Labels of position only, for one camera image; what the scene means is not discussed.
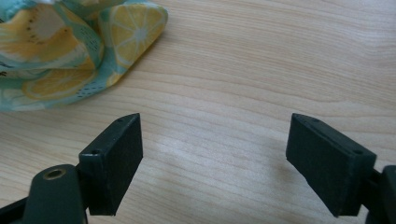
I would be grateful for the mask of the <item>lemon print teal cloth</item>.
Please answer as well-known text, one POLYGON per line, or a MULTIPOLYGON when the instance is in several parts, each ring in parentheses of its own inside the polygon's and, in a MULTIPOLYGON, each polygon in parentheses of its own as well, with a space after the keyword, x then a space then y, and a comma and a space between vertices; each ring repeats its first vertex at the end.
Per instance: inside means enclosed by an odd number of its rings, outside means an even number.
POLYGON ((149 0, 0 0, 0 111, 68 105, 113 86, 167 21, 149 0))

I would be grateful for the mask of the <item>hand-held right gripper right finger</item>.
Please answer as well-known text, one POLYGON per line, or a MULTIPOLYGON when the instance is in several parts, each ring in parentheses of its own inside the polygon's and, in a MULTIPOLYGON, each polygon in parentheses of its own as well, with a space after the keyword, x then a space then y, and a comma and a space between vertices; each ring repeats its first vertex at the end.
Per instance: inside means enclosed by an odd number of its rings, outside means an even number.
POLYGON ((360 191, 374 170, 376 155, 325 122, 294 113, 287 160, 336 216, 356 216, 360 191))

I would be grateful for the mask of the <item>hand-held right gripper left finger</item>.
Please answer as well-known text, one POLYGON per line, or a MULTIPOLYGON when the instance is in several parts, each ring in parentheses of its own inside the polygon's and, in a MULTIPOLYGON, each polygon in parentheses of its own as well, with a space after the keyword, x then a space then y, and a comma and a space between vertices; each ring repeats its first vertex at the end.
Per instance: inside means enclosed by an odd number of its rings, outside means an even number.
POLYGON ((143 159, 140 114, 113 121, 78 155, 85 205, 92 216, 115 216, 143 159))

